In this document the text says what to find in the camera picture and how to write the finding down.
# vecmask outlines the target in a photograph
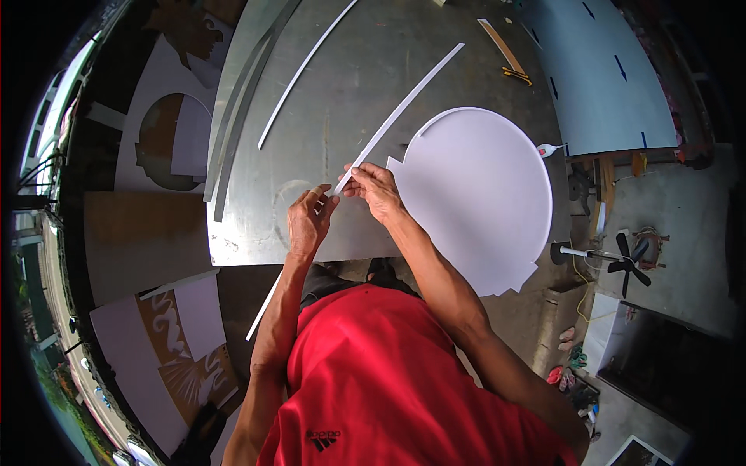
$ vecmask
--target blue arrow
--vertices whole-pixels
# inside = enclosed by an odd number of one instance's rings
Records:
[[[552,78],[552,77],[550,76],[550,77],[549,77],[549,81],[551,81],[551,83],[552,83],[552,90],[554,91],[554,98],[555,98],[555,99],[557,99],[557,88],[556,88],[556,87],[554,87],[554,78]]]
[[[593,19],[596,19],[596,17],[595,17],[595,16],[593,16],[593,12],[591,11],[591,9],[590,9],[590,8],[588,8],[588,5],[586,5],[586,3],[585,3],[585,2],[583,2],[583,6],[584,6],[584,7],[586,8],[586,10],[588,10],[588,14],[589,14],[589,15],[591,15],[591,17],[592,17]]]
[[[619,57],[614,55],[614,58],[616,59],[616,64],[619,65],[619,71],[621,71],[621,76],[624,78],[624,80],[627,80],[627,73],[624,72],[624,68],[621,67],[621,63],[619,63]]]

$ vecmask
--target black fan blade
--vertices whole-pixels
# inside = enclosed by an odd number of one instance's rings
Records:
[[[630,246],[627,244],[627,237],[624,233],[619,233],[616,236],[616,244],[619,246],[619,252],[624,257],[630,256]]]
[[[637,249],[632,252],[632,256],[630,259],[632,259],[632,262],[637,262],[640,260],[640,257],[642,257],[642,254],[645,254],[645,251],[648,250],[648,247],[651,245],[651,241],[648,238],[643,238],[642,242],[637,246]]]
[[[621,286],[621,296],[627,297],[627,285],[630,284],[630,271],[624,272],[624,284]]]
[[[609,273],[612,273],[612,272],[618,272],[620,270],[624,270],[623,260],[620,260],[619,262],[610,262],[609,268],[606,271],[608,271]]]
[[[637,277],[637,280],[640,280],[643,285],[645,286],[651,285],[651,278],[648,275],[643,274],[642,271],[639,270],[637,267],[632,267],[632,273],[635,274],[635,277]]]

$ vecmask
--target fan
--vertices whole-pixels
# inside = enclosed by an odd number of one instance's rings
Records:
[[[611,261],[611,263],[609,264],[609,268],[606,271],[608,271],[610,274],[613,272],[624,271],[624,284],[621,286],[621,296],[627,297],[627,285],[629,285],[630,283],[630,272],[632,272],[643,285],[651,285],[651,279],[647,275],[643,274],[635,266],[635,263],[640,260],[642,254],[645,254],[645,251],[648,250],[648,247],[650,246],[650,239],[644,238],[642,241],[640,241],[637,245],[637,248],[635,248],[631,255],[630,247],[629,245],[627,245],[627,237],[624,235],[624,233],[619,233],[616,236],[616,244],[619,246],[619,253],[621,254],[621,258],[618,256],[618,254],[612,255],[612,253],[605,253],[603,251],[601,251],[600,254],[597,252],[592,252],[598,250],[578,251],[577,249],[571,249],[567,247],[570,245],[569,242],[553,243],[552,246],[550,246],[550,256],[552,262],[557,265],[565,263],[568,259],[569,254],[581,257],[595,257],[598,259]]]
[[[640,269],[635,267],[635,262],[639,261],[642,257],[642,254],[644,254],[645,251],[648,250],[648,246],[650,246],[650,240],[645,238],[643,241],[641,241],[632,255],[630,255],[630,247],[627,245],[627,237],[624,235],[624,233],[619,233],[616,236],[616,244],[617,246],[619,246],[619,252],[623,256],[623,258],[619,262],[611,262],[609,264],[609,268],[606,271],[608,271],[610,274],[612,272],[618,272],[622,270],[624,271],[624,283],[621,286],[621,296],[627,297],[627,285],[630,283],[630,272],[635,274],[637,280],[640,280],[643,285],[651,285],[651,279],[647,275],[643,274]]]

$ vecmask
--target curved white strip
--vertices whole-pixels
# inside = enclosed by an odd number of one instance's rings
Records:
[[[264,303],[262,303],[262,307],[259,309],[259,312],[257,313],[257,317],[254,318],[254,323],[251,324],[251,329],[246,334],[246,341],[251,340],[251,336],[254,334],[254,331],[259,326],[259,321],[262,320],[262,316],[264,315],[264,312],[267,310],[267,306],[269,306],[269,301],[271,301],[272,296],[275,295],[275,289],[277,289],[278,283],[280,282],[281,277],[282,277],[282,271],[280,271],[278,278],[275,280],[275,284],[272,285],[272,289],[269,290],[269,294],[267,295],[267,297],[264,298]]]
[[[333,23],[331,23],[331,26],[324,32],[324,35],[321,36],[321,39],[316,43],[316,45],[313,46],[311,49],[311,52],[308,54],[305,60],[303,60],[303,63],[301,63],[301,67],[298,68],[298,71],[295,72],[295,76],[292,77],[290,80],[290,84],[287,85],[285,88],[285,92],[283,92],[282,97],[280,97],[280,101],[278,102],[277,106],[275,107],[275,110],[272,111],[272,116],[269,117],[269,121],[267,122],[267,125],[264,127],[264,131],[262,132],[262,137],[259,138],[259,149],[262,148],[262,144],[264,144],[264,139],[267,137],[267,133],[269,133],[269,128],[272,126],[272,123],[275,122],[275,118],[277,117],[278,113],[280,112],[280,107],[282,107],[282,104],[285,103],[285,99],[287,98],[287,95],[290,94],[290,90],[292,89],[293,84],[298,80],[298,77],[300,77],[301,73],[304,69],[306,69],[306,65],[311,60],[311,57],[313,57],[313,54],[316,53],[316,50],[319,48],[319,46],[324,42],[324,39],[326,39],[326,36],[329,35],[332,29],[334,29],[334,26],[342,19],[342,17],[347,14],[347,12],[357,3],[357,0],[352,0],[349,5],[339,14],[339,16],[334,20]]]
[[[403,101],[394,109],[394,111],[389,115],[389,118],[386,119],[386,121],[383,122],[380,128],[378,128],[378,131],[375,132],[371,140],[368,142],[368,144],[365,146],[362,152],[360,152],[360,155],[357,156],[357,159],[352,163],[352,166],[349,170],[347,170],[347,173],[345,173],[345,176],[342,177],[342,180],[339,182],[339,184],[336,185],[336,188],[334,188],[334,194],[335,196],[339,195],[340,192],[342,192],[342,188],[345,187],[345,184],[350,180],[350,176],[352,176],[352,169],[354,167],[360,166],[361,163],[366,159],[370,151],[373,150],[373,147],[375,147],[376,144],[378,144],[378,141],[380,141],[380,138],[383,137],[385,132],[388,131],[388,129],[391,127],[391,125],[394,124],[397,118],[404,112],[404,109],[407,108],[407,105],[411,104],[412,101],[417,97],[417,95],[424,89],[424,87],[427,85],[427,83],[430,82],[431,79],[435,75],[438,74],[438,72],[445,66],[448,61],[454,57],[454,55],[461,50],[461,48],[464,46],[463,43],[460,43],[454,47],[453,50],[451,50],[448,55],[446,55],[442,60],[440,60],[440,63],[435,65],[435,68],[431,69],[429,73],[425,75],[424,78],[422,78],[422,81],[415,86],[414,89],[412,89],[412,92],[409,93],[409,95],[404,98]]]

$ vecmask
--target finger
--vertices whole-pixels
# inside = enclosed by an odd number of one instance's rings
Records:
[[[331,189],[331,185],[328,183],[320,184],[316,188],[310,190],[303,202],[309,207],[313,207],[319,200],[322,194]]]
[[[353,167],[351,173],[352,178],[360,183],[363,188],[368,189],[373,187],[374,178],[367,171],[358,167]]]
[[[322,224],[329,224],[329,218],[337,205],[339,205],[339,196],[332,196],[329,202],[324,204],[319,212],[319,220],[321,220]]]
[[[345,195],[346,198],[353,198],[354,196],[357,196],[358,198],[365,199],[366,197],[366,191],[363,188],[345,189],[344,191],[342,191],[342,194]]]
[[[360,168],[367,171],[369,174],[373,175],[373,178],[376,178],[378,180],[380,180],[382,177],[387,176],[389,173],[389,171],[386,170],[384,167],[380,167],[370,162],[361,163]]]
[[[349,180],[345,185],[342,187],[342,190],[349,189],[349,188],[360,188],[360,183],[358,183],[355,180]]]
[[[308,195],[308,193],[309,193],[309,192],[311,192],[311,190],[310,190],[310,189],[306,189],[305,191],[303,191],[303,192],[301,193],[301,195],[300,195],[300,196],[298,196],[298,199],[296,199],[296,200],[295,200],[295,202],[293,202],[293,203],[292,203],[292,204],[291,204],[290,206],[292,207],[292,206],[294,206],[294,205],[296,205],[296,204],[300,203],[300,202],[301,202],[302,200],[304,200],[304,199],[306,198],[306,196]]]

